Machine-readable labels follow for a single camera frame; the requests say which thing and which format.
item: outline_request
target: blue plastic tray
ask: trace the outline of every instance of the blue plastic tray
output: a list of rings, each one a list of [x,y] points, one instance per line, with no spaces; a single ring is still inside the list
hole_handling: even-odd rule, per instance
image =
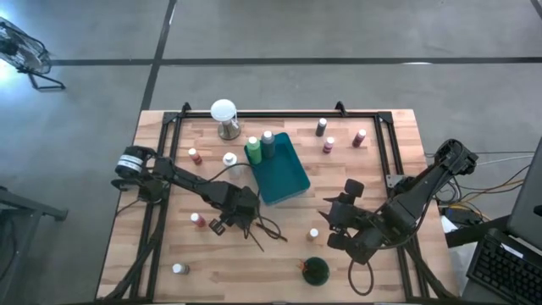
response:
[[[271,159],[262,158],[260,164],[251,162],[262,199],[268,206],[297,196],[311,186],[288,134],[279,133],[274,139],[274,156]],[[246,147],[245,155],[250,160]]]

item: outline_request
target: green bottle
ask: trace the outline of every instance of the green bottle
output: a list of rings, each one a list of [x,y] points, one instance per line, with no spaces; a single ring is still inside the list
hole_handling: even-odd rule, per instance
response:
[[[256,165],[262,162],[262,146],[260,145],[260,141],[255,136],[248,138],[246,150],[248,151],[248,157],[251,164]]]

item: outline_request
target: gray floor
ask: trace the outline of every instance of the gray floor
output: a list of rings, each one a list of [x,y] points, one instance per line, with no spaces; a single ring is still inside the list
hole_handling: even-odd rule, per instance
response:
[[[168,0],[0,3],[0,16],[55,59],[153,58]],[[542,20],[529,0],[179,0],[164,58],[532,57]],[[56,207],[25,266],[21,303],[90,301],[118,193],[113,167],[134,134],[150,66],[53,67],[40,93],[0,64],[0,185]],[[454,137],[480,162],[529,155],[542,136],[542,64],[161,67],[151,109],[414,108],[424,149]],[[528,164],[486,164],[460,179],[493,186]],[[489,217],[515,193],[479,198]]]

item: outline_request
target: keyboard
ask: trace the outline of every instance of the keyboard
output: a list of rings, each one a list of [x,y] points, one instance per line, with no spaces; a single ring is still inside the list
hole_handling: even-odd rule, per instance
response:
[[[478,242],[467,277],[512,304],[542,305],[542,257],[497,229]]]

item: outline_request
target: wooden tabletop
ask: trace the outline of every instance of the wooden tabletop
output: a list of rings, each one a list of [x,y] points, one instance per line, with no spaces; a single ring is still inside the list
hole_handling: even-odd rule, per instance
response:
[[[417,175],[427,165],[414,112],[390,111],[395,121],[404,170],[408,175]],[[162,116],[163,111],[143,111],[134,144],[156,149]],[[300,196],[276,206],[267,207],[262,204],[261,213],[274,220],[289,241],[272,240],[262,230],[253,227],[254,236],[265,250],[262,252],[252,239],[243,239],[238,228],[226,227],[222,236],[216,236],[207,226],[196,228],[190,221],[192,213],[198,212],[210,221],[218,217],[218,211],[204,203],[200,197],[173,187],[154,302],[403,301],[396,250],[381,250],[373,256],[370,262],[374,270],[374,289],[370,295],[360,297],[348,285],[346,275],[350,258],[345,252],[326,246],[329,227],[317,213],[318,210],[329,211],[330,203],[322,198],[337,196],[343,190],[347,178],[359,180],[365,185],[362,198],[356,201],[357,206],[376,209],[385,201],[384,179],[373,121],[329,119],[324,137],[314,135],[317,124],[315,119],[240,119],[240,122],[242,132],[239,138],[222,141],[218,138],[217,123],[212,119],[183,119],[177,166],[210,178],[224,168],[222,157],[225,153],[235,153],[240,162],[246,162],[243,147],[249,136],[259,137],[265,130],[273,133],[287,132],[311,181],[311,187]],[[367,131],[367,137],[361,147],[353,148],[351,141],[361,128]],[[388,159],[390,167],[394,169],[387,134],[384,128]],[[335,138],[331,154],[322,153],[326,136]],[[202,155],[203,163],[199,166],[194,165],[188,157],[187,151],[191,147],[195,147]],[[220,178],[238,186],[247,185],[253,190],[257,189],[249,169],[244,169],[241,178],[236,180],[231,180],[228,173]],[[135,198],[136,191],[124,193],[119,208]],[[107,295],[134,262],[144,210],[144,203],[137,203],[115,220],[98,297]],[[320,232],[315,241],[306,239],[311,228],[317,228]],[[456,292],[436,205],[429,209],[418,238],[423,258],[429,267],[445,287]],[[323,258],[330,267],[331,276],[323,286],[310,286],[301,277],[298,265],[310,257]],[[174,274],[174,263],[189,264],[190,274]],[[417,294],[416,275],[410,260],[409,269]],[[142,276],[141,294],[145,293],[147,287],[147,275],[148,265]],[[367,290],[369,272],[366,266],[356,265],[352,277],[358,290]]]

